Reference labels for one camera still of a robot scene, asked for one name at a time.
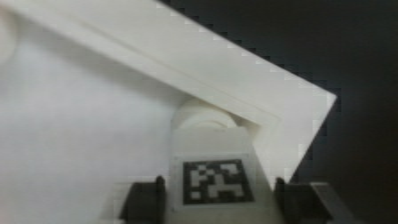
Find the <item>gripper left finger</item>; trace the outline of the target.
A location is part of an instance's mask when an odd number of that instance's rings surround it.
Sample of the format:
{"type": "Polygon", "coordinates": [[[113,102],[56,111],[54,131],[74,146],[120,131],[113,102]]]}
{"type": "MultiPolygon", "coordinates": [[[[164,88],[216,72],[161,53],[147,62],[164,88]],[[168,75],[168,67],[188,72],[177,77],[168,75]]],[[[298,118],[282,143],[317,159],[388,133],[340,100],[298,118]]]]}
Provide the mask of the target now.
{"type": "Polygon", "coordinates": [[[164,179],[136,182],[131,185],[118,213],[122,224],[163,224],[164,217],[164,179]]]}

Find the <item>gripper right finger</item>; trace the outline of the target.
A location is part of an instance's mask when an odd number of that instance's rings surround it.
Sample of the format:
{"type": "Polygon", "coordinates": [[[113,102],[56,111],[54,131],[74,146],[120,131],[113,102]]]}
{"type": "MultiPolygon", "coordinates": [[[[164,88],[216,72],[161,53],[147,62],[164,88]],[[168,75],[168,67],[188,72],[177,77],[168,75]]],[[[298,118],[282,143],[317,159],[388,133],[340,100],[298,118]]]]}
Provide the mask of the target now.
{"type": "Polygon", "coordinates": [[[285,224],[358,224],[326,182],[285,183],[276,178],[273,195],[285,224]]]}

